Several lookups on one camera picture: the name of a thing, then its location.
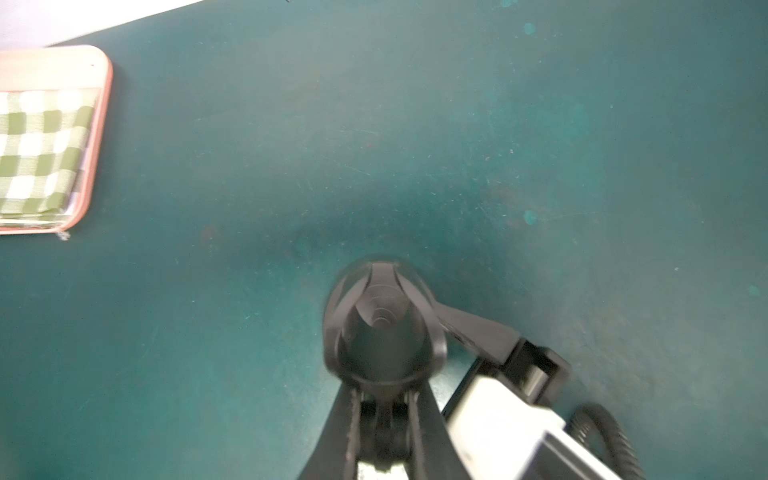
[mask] checkered cloth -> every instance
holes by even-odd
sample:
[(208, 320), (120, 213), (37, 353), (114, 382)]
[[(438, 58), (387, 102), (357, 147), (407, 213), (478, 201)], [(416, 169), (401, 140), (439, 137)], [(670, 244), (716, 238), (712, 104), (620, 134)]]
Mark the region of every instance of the checkered cloth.
[(98, 94), (0, 92), (0, 225), (66, 220)]

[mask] teal table surface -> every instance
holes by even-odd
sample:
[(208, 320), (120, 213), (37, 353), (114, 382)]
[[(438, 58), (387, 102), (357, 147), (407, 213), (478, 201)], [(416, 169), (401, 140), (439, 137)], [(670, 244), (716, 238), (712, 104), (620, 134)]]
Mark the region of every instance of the teal table surface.
[(649, 478), (768, 477), (766, 12), (206, 0), (70, 42), (110, 108), (71, 239), (0, 238), (0, 478), (295, 478), (377, 253), (561, 354)]

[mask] stain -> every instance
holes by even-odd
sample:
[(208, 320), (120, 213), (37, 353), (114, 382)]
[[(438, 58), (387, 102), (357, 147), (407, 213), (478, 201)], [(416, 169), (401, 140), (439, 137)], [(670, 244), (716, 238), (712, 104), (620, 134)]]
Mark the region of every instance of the stain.
[(523, 220), (525, 220), (528, 225), (535, 225), (536, 222), (538, 222), (538, 215), (533, 210), (526, 210), (523, 214)]
[(516, 189), (510, 188), (505, 181), (490, 180), (488, 186), (482, 188), (482, 199), (489, 203), (514, 205), (521, 203)]
[(519, 229), (519, 228), (521, 228), (523, 226), (523, 222), (521, 222), (520, 220), (517, 220), (514, 217), (506, 217), (506, 219), (504, 221), (504, 225), (507, 228), (511, 228), (511, 229), (517, 230), (517, 229)]
[(20, 462), (16, 452), (10, 449), (12, 444), (0, 437), (0, 478), (4, 480), (11, 478), (21, 478)]
[(200, 232), (200, 244), (204, 247), (210, 246), (214, 242), (214, 238), (218, 235), (218, 230), (214, 225), (206, 225)]

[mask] black mount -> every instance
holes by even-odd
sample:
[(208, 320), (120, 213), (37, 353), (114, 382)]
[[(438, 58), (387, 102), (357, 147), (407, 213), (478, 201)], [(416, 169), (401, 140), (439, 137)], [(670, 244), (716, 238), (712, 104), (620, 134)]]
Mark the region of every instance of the black mount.
[[(445, 332), (478, 355), (441, 415), (429, 378), (445, 363)], [(443, 305), (396, 262), (354, 266), (323, 317), (328, 370), (342, 380), (300, 480), (354, 480), (358, 462), (403, 463), (411, 480), (469, 480), (445, 429), (474, 375), (494, 376), (531, 404), (548, 406), (568, 376), (551, 350), (506, 325)]]

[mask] table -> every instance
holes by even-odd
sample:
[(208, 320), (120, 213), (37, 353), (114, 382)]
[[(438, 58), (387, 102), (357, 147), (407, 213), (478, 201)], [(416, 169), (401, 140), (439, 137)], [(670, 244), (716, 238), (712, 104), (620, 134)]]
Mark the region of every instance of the table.
[(110, 111), (71, 239), (0, 239), (0, 476), (294, 478), (377, 253), (560, 353), (558, 411), (604, 403), (649, 478), (765, 476), (764, 18), (207, 0), (69, 42)]

